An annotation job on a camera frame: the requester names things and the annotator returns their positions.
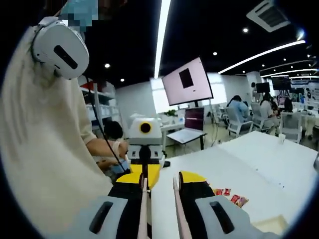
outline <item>dark hair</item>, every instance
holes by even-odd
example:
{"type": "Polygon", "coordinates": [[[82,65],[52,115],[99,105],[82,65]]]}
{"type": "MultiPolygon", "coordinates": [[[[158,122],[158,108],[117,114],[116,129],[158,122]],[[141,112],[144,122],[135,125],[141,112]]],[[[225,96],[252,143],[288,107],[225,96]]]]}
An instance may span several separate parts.
{"type": "Polygon", "coordinates": [[[118,122],[107,120],[104,122],[104,134],[108,138],[116,140],[123,137],[123,129],[118,122]]]}
{"type": "Polygon", "coordinates": [[[288,97],[285,99],[284,106],[285,106],[285,108],[284,108],[285,112],[292,112],[293,111],[293,102],[288,97]]]}
{"type": "Polygon", "coordinates": [[[229,106],[229,104],[230,104],[232,101],[239,101],[239,102],[241,102],[241,98],[240,98],[239,95],[235,95],[235,96],[230,100],[230,102],[227,104],[227,107],[229,106]]]}
{"type": "Polygon", "coordinates": [[[263,100],[260,102],[260,105],[264,102],[264,101],[269,101],[270,102],[270,94],[267,92],[264,94],[263,100]]]}

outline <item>candy wrapper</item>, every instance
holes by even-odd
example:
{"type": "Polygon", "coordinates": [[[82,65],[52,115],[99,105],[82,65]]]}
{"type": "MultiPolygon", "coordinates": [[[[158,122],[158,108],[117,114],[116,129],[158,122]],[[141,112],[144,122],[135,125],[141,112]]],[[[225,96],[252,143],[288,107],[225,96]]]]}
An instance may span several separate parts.
{"type": "Polygon", "coordinates": [[[231,198],[231,201],[233,202],[233,203],[236,203],[237,201],[238,201],[238,199],[240,199],[240,196],[238,196],[238,195],[234,195],[232,198],[231,198]]]}
{"type": "Polygon", "coordinates": [[[238,207],[243,207],[249,200],[245,197],[241,197],[235,204],[238,206],[238,207]]]}
{"type": "Polygon", "coordinates": [[[230,188],[226,188],[225,192],[224,192],[224,196],[229,196],[230,195],[230,191],[231,191],[230,188]]]}
{"type": "Polygon", "coordinates": [[[219,188],[213,189],[213,192],[215,195],[223,195],[223,191],[224,189],[219,189],[219,188]]]}

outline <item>ceiling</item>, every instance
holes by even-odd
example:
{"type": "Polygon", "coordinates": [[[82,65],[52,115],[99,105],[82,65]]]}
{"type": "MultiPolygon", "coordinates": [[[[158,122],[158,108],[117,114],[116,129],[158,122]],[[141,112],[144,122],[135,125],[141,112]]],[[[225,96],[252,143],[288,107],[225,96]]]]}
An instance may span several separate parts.
{"type": "MultiPolygon", "coordinates": [[[[207,72],[218,72],[258,53],[296,41],[298,30],[292,24],[269,33],[246,17],[261,0],[238,2],[171,0],[159,75],[166,75],[198,56],[207,72]]],[[[159,18],[160,1],[129,0],[111,21],[94,21],[86,32],[90,53],[86,74],[116,87],[148,81],[154,76],[159,18]],[[111,65],[109,69],[104,67],[106,63],[111,65]]],[[[224,74],[243,74],[243,71],[309,60],[293,64],[293,70],[305,69],[314,63],[308,54],[312,54],[311,47],[301,44],[259,57],[224,74]]],[[[275,70],[292,70],[291,64],[275,70]]],[[[271,73],[274,69],[263,71],[262,75],[271,73]]]]}

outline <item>white vr headset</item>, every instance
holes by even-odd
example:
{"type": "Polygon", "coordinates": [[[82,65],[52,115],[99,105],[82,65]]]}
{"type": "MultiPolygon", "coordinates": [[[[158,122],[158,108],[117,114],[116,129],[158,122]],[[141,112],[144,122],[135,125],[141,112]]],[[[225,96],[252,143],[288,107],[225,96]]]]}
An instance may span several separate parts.
{"type": "Polygon", "coordinates": [[[33,58],[65,79],[82,75],[89,52],[80,34],[52,16],[42,19],[38,27],[31,46],[33,58]]]}

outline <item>laptop screen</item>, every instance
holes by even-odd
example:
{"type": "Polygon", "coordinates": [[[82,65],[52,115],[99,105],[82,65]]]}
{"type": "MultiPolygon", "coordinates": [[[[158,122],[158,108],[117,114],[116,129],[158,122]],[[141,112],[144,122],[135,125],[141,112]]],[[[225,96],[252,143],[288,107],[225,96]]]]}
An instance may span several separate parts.
{"type": "Polygon", "coordinates": [[[203,131],[204,108],[193,108],[185,110],[185,128],[203,131]]]}

